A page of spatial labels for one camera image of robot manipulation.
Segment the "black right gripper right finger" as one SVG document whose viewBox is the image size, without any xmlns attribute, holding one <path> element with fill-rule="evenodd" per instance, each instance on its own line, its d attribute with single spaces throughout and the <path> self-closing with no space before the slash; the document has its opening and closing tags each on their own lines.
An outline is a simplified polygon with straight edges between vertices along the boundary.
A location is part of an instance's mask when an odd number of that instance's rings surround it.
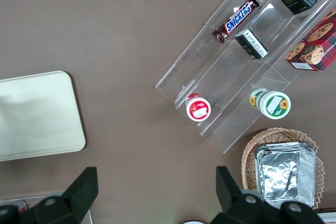
<svg viewBox="0 0 336 224">
<path fill-rule="evenodd" d="M 225 166 L 216 167 L 216 193 L 222 212 L 211 223 L 261 223 L 263 201 L 243 194 Z"/>
</svg>

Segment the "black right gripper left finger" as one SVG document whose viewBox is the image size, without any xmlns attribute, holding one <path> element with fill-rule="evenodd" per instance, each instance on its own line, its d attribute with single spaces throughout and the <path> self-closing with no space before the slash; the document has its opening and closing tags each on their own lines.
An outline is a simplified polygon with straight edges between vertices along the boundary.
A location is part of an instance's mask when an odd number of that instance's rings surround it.
<svg viewBox="0 0 336 224">
<path fill-rule="evenodd" d="M 81 223 L 98 195 L 96 167 L 87 167 L 60 196 L 41 200 L 20 214 L 20 223 Z"/>
</svg>

